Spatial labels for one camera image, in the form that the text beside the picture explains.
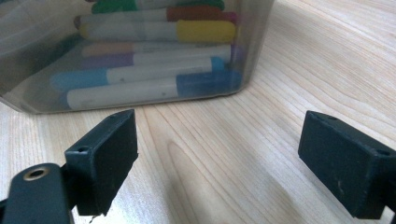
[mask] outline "screw hole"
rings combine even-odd
[[[39,167],[34,170],[29,171],[23,176],[23,179],[26,181],[37,180],[50,172],[50,169],[47,167]]]
[[[77,149],[77,152],[85,152],[88,151],[88,149],[90,149],[89,147],[80,147],[79,149]]]

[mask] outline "transparent plastic container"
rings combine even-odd
[[[0,100],[53,113],[242,90],[274,0],[0,0]]]

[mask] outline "table surface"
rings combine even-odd
[[[389,223],[353,219],[299,159],[306,110],[396,148],[396,1],[278,0],[241,92],[136,106],[139,158],[93,223]],[[0,105],[0,196],[9,180],[126,109],[26,115]],[[89,223],[90,217],[78,217]]]

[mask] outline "purple marker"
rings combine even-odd
[[[229,63],[231,60],[242,60],[243,53],[240,48],[237,48],[234,45],[220,45],[200,49],[177,49],[171,51],[149,53],[126,53],[99,57],[89,57],[82,61],[81,67],[83,69],[111,68],[132,66],[138,64],[170,63],[180,60],[210,57],[219,57],[225,63]]]

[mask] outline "marker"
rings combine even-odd
[[[177,42],[95,42],[81,51],[82,57],[103,56],[107,54],[148,53],[176,49],[196,49],[214,47],[213,44],[181,44]]]
[[[214,57],[173,63],[154,63],[110,69],[64,72],[51,77],[49,82],[56,91],[70,91],[147,79],[175,77],[181,74],[187,75],[222,70],[224,70],[224,62],[222,59]]]
[[[69,91],[61,101],[74,110],[156,103],[230,94],[241,87],[235,71],[180,75]]]
[[[90,40],[232,43],[235,32],[230,21],[105,22],[79,26],[79,33]]]
[[[76,28],[83,23],[134,21],[236,21],[233,12],[221,12],[218,7],[169,7],[143,11],[126,11],[77,16]]]
[[[177,49],[150,53],[126,53],[85,58],[82,69],[112,68],[140,64],[170,63],[199,58],[219,57],[225,63],[243,59],[242,50],[234,45],[220,45],[210,48]]]
[[[224,10],[224,2],[222,0],[99,0],[97,3],[93,4],[91,12],[92,14],[97,14],[118,11],[150,10],[176,6],[212,6]]]

